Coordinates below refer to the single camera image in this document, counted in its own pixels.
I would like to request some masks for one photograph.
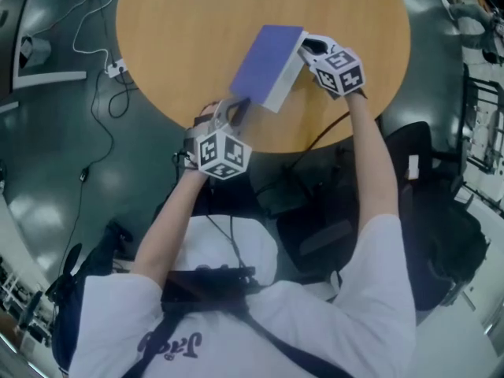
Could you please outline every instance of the blue book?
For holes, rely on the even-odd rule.
[[[298,50],[307,35],[303,27],[265,25],[236,73],[231,93],[278,113],[304,65]]]

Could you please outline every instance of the cable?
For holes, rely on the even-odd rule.
[[[113,77],[112,80],[114,80],[116,83],[119,83],[120,85],[133,85],[135,83],[135,81],[130,81],[129,83],[126,82],[126,80],[124,79],[124,72],[120,72],[120,75],[121,75],[121,78],[123,79],[123,81],[121,82],[120,80],[117,79],[117,77]]]
[[[105,14],[103,13],[103,9],[105,7],[108,6],[108,4],[110,4],[111,2],[107,3],[106,6],[103,5],[103,2],[102,0],[98,0],[99,4],[100,4],[100,17],[102,17],[102,24],[103,24],[103,33],[105,34],[105,38],[107,40],[107,44],[109,45],[109,52],[110,52],[110,56],[112,56],[112,62],[115,63],[116,60],[113,56],[113,51],[112,51],[112,43],[110,43],[110,38],[109,38],[109,29],[107,28],[107,21],[105,19]]]
[[[180,157],[186,158],[192,165],[192,167],[186,167],[185,165],[180,164]],[[175,189],[175,186],[179,183],[180,179],[180,170],[181,169],[190,169],[195,171],[198,169],[198,164],[193,162],[191,158],[189,157],[189,154],[186,151],[180,150],[178,153],[174,153],[172,156],[172,163],[173,166],[175,167],[175,183],[173,184],[172,191]]]
[[[123,91],[121,91],[121,92],[118,92],[118,93],[117,93],[117,94],[115,94],[115,95],[113,95],[113,97],[112,97],[112,98],[110,99],[110,101],[109,101],[109,115],[110,115],[110,117],[112,117],[113,119],[119,119],[119,118],[123,117],[123,116],[126,114],[126,112],[127,112],[127,111],[128,111],[128,109],[129,109],[129,104],[130,104],[130,94],[129,94],[129,93],[130,93],[130,92],[133,92],[133,91],[137,91],[137,90],[138,90],[138,88],[137,88],[137,87],[135,87],[135,88],[131,88],[131,89],[128,89],[128,85],[129,85],[129,84],[128,84],[128,85],[127,85],[127,84],[124,84],[124,85],[126,86],[126,89],[125,89],[125,90],[123,90]],[[112,108],[111,108],[111,106],[112,106],[112,102],[113,102],[113,100],[114,100],[115,98],[117,98],[117,97],[121,96],[122,94],[126,94],[126,97],[127,97],[127,101],[126,101],[126,108],[124,108],[124,110],[123,110],[121,113],[119,113],[118,115],[114,115],[114,114],[112,113]]]
[[[205,216],[206,218],[208,218],[210,220],[210,222],[222,233],[222,235],[224,235],[228,241],[231,243],[231,246],[233,248],[233,250],[235,251],[235,255],[236,257],[238,258],[238,265],[240,268],[244,268],[246,267],[245,266],[245,263],[243,263],[243,260],[242,260],[242,257],[240,256],[240,253],[239,253],[239,248],[238,248],[238,245],[236,245],[236,241],[235,241],[235,236],[234,236],[234,232],[233,232],[233,216],[229,216],[229,231],[231,232],[231,236],[229,236],[228,234],[226,234],[224,232],[224,230],[219,227],[219,225],[210,218],[210,216]]]
[[[69,241],[68,241],[68,242],[67,242],[67,244],[66,244],[66,247],[65,247],[65,252],[63,252],[63,258],[61,259],[61,262],[60,262],[60,267],[59,267],[59,268],[58,268],[58,270],[57,270],[57,276],[58,276],[58,277],[61,275],[61,267],[63,266],[63,263],[64,263],[64,261],[65,261],[66,252],[67,252],[67,250],[69,250],[70,243],[72,242],[72,237],[73,237],[73,234],[74,234],[74,232],[76,231],[77,221],[79,221],[79,219],[80,219],[80,209],[81,209],[81,207],[82,207],[82,193],[83,193],[83,187],[84,187],[84,183],[83,183],[83,182],[81,182],[81,183],[80,183],[80,191],[79,191],[79,205],[77,206],[77,216],[76,216],[75,221],[73,222],[72,232],[70,232]]]
[[[106,74],[109,74],[107,72],[107,63],[109,62],[109,51],[107,49],[97,49],[97,50],[91,50],[91,51],[78,50],[78,49],[76,49],[76,40],[77,40],[77,36],[79,35],[80,29],[82,28],[82,24],[84,23],[86,18],[88,18],[90,15],[92,15],[94,13],[97,13],[98,11],[101,12],[104,8],[108,7],[112,1],[113,0],[109,0],[105,5],[100,5],[97,9],[90,11],[84,17],[82,17],[82,20],[80,21],[79,27],[77,28],[77,33],[76,33],[75,37],[73,38],[73,43],[72,43],[73,51],[78,54],[97,54],[100,52],[105,52],[106,56],[105,56],[105,64],[103,66],[103,70],[105,71]]]
[[[75,4],[62,18],[60,18],[59,20],[56,20],[55,22],[53,22],[49,27],[41,29],[40,31],[37,31],[37,32],[35,32],[33,34],[28,34],[27,33],[26,35],[29,36],[29,37],[33,37],[35,35],[39,35],[39,34],[42,34],[44,32],[50,31],[56,25],[58,25],[59,23],[61,23],[66,17],[68,17],[73,12],[73,10],[75,10],[78,7],[81,7],[82,4],[84,4],[85,2],[87,2],[87,0],[83,0],[82,2]]]
[[[337,124],[339,124],[342,120],[345,120],[348,118],[350,115],[350,112],[344,113],[342,116],[340,116],[338,119],[336,119],[334,122],[332,122],[329,126],[327,126],[322,133],[320,133],[317,138],[308,146],[306,150],[304,150],[299,157],[288,167],[285,168],[285,171],[291,171],[294,169],[294,167],[322,140],[322,138],[327,135],[334,127],[336,127]],[[255,195],[256,197],[263,194],[266,191],[269,191],[270,189],[273,189],[279,182],[281,182],[284,179],[284,175],[279,176],[276,180],[274,180],[271,183],[268,183],[261,189],[259,189]]]
[[[98,73],[97,77],[96,77],[96,84],[94,86],[94,97],[93,97],[93,101],[91,102],[91,115],[93,116],[94,120],[96,121],[96,123],[98,123],[101,128],[103,129],[103,131],[110,137],[110,146],[109,146],[109,149],[107,150],[107,152],[102,155],[98,160],[94,160],[92,161],[85,169],[89,169],[92,165],[96,165],[98,164],[99,162],[102,162],[104,161],[108,156],[110,156],[110,154],[112,153],[112,150],[113,148],[115,147],[115,139],[112,135],[112,133],[110,133],[109,129],[99,120],[98,118],[98,109],[100,107],[100,104],[99,104],[99,81],[100,81],[100,77],[103,75],[105,71],[104,70],[100,70],[100,72]],[[97,113],[95,114],[93,108],[95,106],[95,101],[98,97],[98,105],[97,105]]]

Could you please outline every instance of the black strap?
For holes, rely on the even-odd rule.
[[[165,314],[165,317],[154,329],[152,336],[147,341],[143,357],[123,375],[123,378],[140,378],[154,357],[160,353],[164,353],[162,347],[172,337],[176,327],[183,320],[184,314],[183,309],[180,312],[172,312],[169,315]]]
[[[348,372],[343,371],[340,367],[278,339],[275,335],[262,327],[249,314],[248,310],[245,313],[235,314],[235,316],[248,324],[256,333],[264,336],[285,357],[313,376],[317,378],[352,378]]]
[[[165,314],[163,321],[154,329],[152,336],[147,341],[146,349],[143,357],[135,365],[133,365],[123,378],[141,378],[146,371],[148,365],[152,362],[157,354],[164,352],[163,347],[169,341],[177,325],[182,321],[184,315],[194,311],[205,311],[215,309],[227,309],[240,321],[248,324],[259,335],[264,336],[278,351],[285,355],[289,360],[297,366],[309,372],[318,378],[351,378],[351,375],[343,371],[341,368],[316,357],[303,350],[297,349],[284,341],[278,339],[272,333],[264,329],[248,312],[244,300],[235,302],[234,304],[224,305],[222,303],[200,302],[191,304],[173,304],[169,307],[171,310]]]

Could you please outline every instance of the black cable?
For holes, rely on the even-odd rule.
[[[81,209],[81,207],[82,207],[82,193],[83,193],[83,187],[84,187],[84,183],[82,183],[82,182],[81,182],[81,184],[80,184],[80,191],[79,191],[79,205],[77,206],[77,216],[76,216],[75,221],[73,222],[72,232],[70,232],[69,241],[68,241],[68,242],[67,242],[67,244],[66,244],[66,247],[65,247],[65,252],[63,252],[63,258],[61,259],[61,262],[60,262],[60,267],[59,267],[59,269],[57,270],[57,276],[58,276],[58,277],[59,277],[59,276],[60,276],[60,274],[61,274],[61,267],[63,266],[64,260],[65,260],[65,256],[66,256],[66,252],[67,252],[67,250],[69,250],[70,243],[72,242],[72,237],[73,237],[73,234],[74,234],[74,232],[76,231],[76,228],[77,228],[77,221],[79,221],[79,219],[80,219],[80,209]]]
[[[102,155],[98,160],[94,160],[92,161],[85,169],[89,169],[92,165],[96,165],[98,164],[99,162],[102,162],[104,161],[108,156],[110,156],[110,154],[112,153],[112,150],[113,148],[115,147],[115,144],[116,144],[116,141],[112,135],[112,133],[110,133],[109,129],[99,120],[98,116],[99,116],[99,108],[100,108],[100,104],[99,104],[99,81],[100,81],[100,77],[105,73],[105,70],[100,70],[100,72],[98,73],[98,76],[96,77],[96,84],[94,86],[94,97],[93,97],[93,101],[91,102],[91,115],[92,117],[94,118],[94,120],[96,121],[96,123],[98,123],[100,125],[100,127],[103,129],[103,131],[110,137],[110,147],[109,149],[107,150],[107,152]],[[97,105],[97,113],[95,114],[94,112],[94,107],[95,107],[95,102],[96,102],[96,99],[98,97],[98,105]]]
[[[126,112],[129,109],[129,104],[130,104],[130,101],[131,101],[129,93],[132,92],[132,91],[137,91],[138,90],[137,87],[129,89],[128,85],[126,85],[126,84],[125,84],[125,87],[126,87],[125,90],[123,90],[121,92],[118,92],[117,94],[113,95],[113,97],[109,101],[109,115],[113,119],[119,119],[119,118],[123,117],[126,114]],[[126,107],[124,108],[124,110],[121,113],[119,113],[118,115],[115,115],[115,114],[112,113],[112,102],[113,102],[114,99],[116,99],[117,97],[121,96],[122,94],[126,94],[126,97],[127,97]]]
[[[236,245],[236,241],[235,241],[235,234],[233,232],[233,216],[229,216],[229,230],[231,232],[231,236],[229,236],[228,234],[226,234],[224,232],[224,230],[219,227],[219,225],[210,218],[210,216],[205,216],[206,218],[208,218],[210,220],[210,222],[222,233],[222,235],[224,235],[228,241],[231,243],[231,246],[233,248],[233,250],[235,251],[235,255],[236,257],[238,258],[238,265],[240,268],[244,268],[246,267],[245,266],[245,263],[243,263],[243,260],[242,260],[242,257],[240,256],[240,253],[239,253],[239,248],[238,248],[238,245]]]
[[[121,79],[123,79],[122,81],[118,80],[116,77],[113,77],[112,80],[114,80],[116,83],[120,85],[133,85],[135,83],[135,81],[133,80],[126,82],[126,80],[124,79],[124,72],[120,72],[120,77]]]
[[[180,164],[180,157],[186,158],[191,163],[192,167],[187,167],[185,165],[181,165]],[[175,188],[175,186],[179,183],[180,170],[181,169],[184,169],[184,170],[185,169],[190,169],[192,171],[195,171],[195,170],[198,169],[198,164],[196,164],[195,162],[193,162],[189,158],[189,154],[186,151],[183,151],[183,150],[180,150],[177,153],[174,153],[174,155],[172,156],[172,164],[175,167],[175,184],[173,185],[173,188]]]
[[[104,161],[112,153],[112,150],[115,145],[115,140],[114,140],[112,133],[110,133],[109,129],[98,119],[98,115],[95,115],[95,112],[94,112],[94,107],[95,107],[95,103],[97,102],[97,99],[98,99],[98,109],[99,109],[99,82],[100,82],[100,77],[103,75],[104,72],[105,72],[105,70],[100,70],[98,72],[98,75],[96,76],[96,82],[94,85],[94,96],[93,96],[93,100],[91,101],[90,111],[91,111],[91,115],[93,116],[94,120],[102,127],[102,129],[105,131],[105,133],[110,137],[110,147],[107,150],[107,152],[104,155],[102,155],[99,159],[90,162],[86,167],[84,167],[83,172],[86,171],[86,173],[89,172],[89,169],[91,166],[96,165],[99,162]],[[65,262],[66,253],[70,247],[70,243],[72,242],[72,237],[73,237],[73,234],[76,230],[77,222],[80,219],[80,210],[81,210],[81,206],[82,206],[82,195],[83,195],[84,183],[85,183],[85,179],[80,181],[79,206],[77,207],[77,215],[76,215],[76,219],[73,223],[72,232],[70,233],[69,240],[68,240],[66,247],[65,247],[65,252],[63,253],[63,258],[61,259],[60,266],[57,271],[57,277],[59,277],[61,275],[61,268],[63,266],[63,263]]]
[[[292,163],[290,164],[288,167],[285,168],[284,171],[291,171],[292,169],[295,168],[295,166],[318,144],[318,142],[320,142],[325,135],[327,135],[337,124],[339,124],[342,120],[345,120],[346,118],[348,118],[350,115],[350,112],[347,112],[347,113],[344,113],[342,116],[340,116],[338,119],[336,119],[334,122],[332,122],[329,126],[327,126],[323,131],[322,133],[320,133],[316,138],[315,140],[308,146],[308,148],[306,150],[304,150],[300,155],[299,157]],[[284,179],[284,175],[281,175],[279,176],[276,180],[274,180],[273,182],[271,183],[268,183],[267,185],[265,185],[264,187],[262,187],[261,189],[259,189],[255,195],[256,197],[263,194],[264,192],[266,191],[269,191],[270,189],[273,189],[279,182],[281,182],[282,180]]]

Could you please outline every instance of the black bag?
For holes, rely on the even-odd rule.
[[[414,216],[435,271],[455,283],[471,281],[488,249],[480,222],[436,185],[415,195]]]
[[[196,270],[171,272],[163,292],[165,318],[154,329],[143,357],[124,374],[124,378],[141,378],[158,350],[173,335],[184,316],[192,312],[222,311],[248,324],[264,336],[287,358],[313,376],[320,378],[351,378],[341,368],[278,339],[250,315],[245,296],[260,291],[250,276],[254,268]]]

